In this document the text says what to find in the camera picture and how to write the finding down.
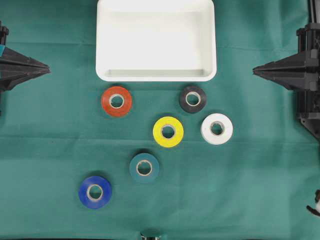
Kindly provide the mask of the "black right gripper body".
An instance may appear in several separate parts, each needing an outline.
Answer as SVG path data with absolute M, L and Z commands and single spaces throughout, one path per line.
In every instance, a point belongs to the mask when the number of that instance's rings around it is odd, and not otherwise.
M 297 112 L 300 119 L 320 118 L 320 25 L 309 23 L 296 31 L 298 53 L 306 57 L 302 72 L 305 87 L 297 92 Z

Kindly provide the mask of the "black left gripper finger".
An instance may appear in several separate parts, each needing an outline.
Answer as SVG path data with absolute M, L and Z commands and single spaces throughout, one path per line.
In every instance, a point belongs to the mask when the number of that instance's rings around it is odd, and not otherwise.
M 50 73 L 50 67 L 38 60 L 20 54 L 6 46 L 0 47 L 0 71 L 19 73 Z
M 0 72 L 0 90 L 10 91 L 15 86 L 26 82 L 31 79 L 35 79 L 45 74 L 49 74 L 50 71 L 36 71 L 36 72 Z

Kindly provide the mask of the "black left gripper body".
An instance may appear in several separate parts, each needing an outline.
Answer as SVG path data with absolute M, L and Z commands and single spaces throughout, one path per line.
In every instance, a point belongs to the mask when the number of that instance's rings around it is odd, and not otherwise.
M 7 36 L 9 35 L 9 29 L 2 25 L 0 21 L 0 45 L 5 46 L 7 41 Z

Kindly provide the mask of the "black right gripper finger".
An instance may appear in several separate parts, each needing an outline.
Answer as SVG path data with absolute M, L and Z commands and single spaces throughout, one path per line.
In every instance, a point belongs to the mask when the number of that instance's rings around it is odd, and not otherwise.
M 301 72 L 254 70 L 253 74 L 281 85 L 287 90 L 306 89 L 305 74 Z
M 252 69 L 253 72 L 257 71 L 286 71 L 298 70 L 305 67 L 306 52 L 302 51 L 294 55 L 285 57 L 281 60 L 272 61 L 264 65 L 257 66 Z

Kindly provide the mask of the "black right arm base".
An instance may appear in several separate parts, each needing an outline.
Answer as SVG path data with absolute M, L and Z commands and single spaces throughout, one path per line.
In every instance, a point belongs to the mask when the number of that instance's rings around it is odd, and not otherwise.
M 319 112 L 299 112 L 298 119 L 301 124 L 320 141 L 320 113 Z

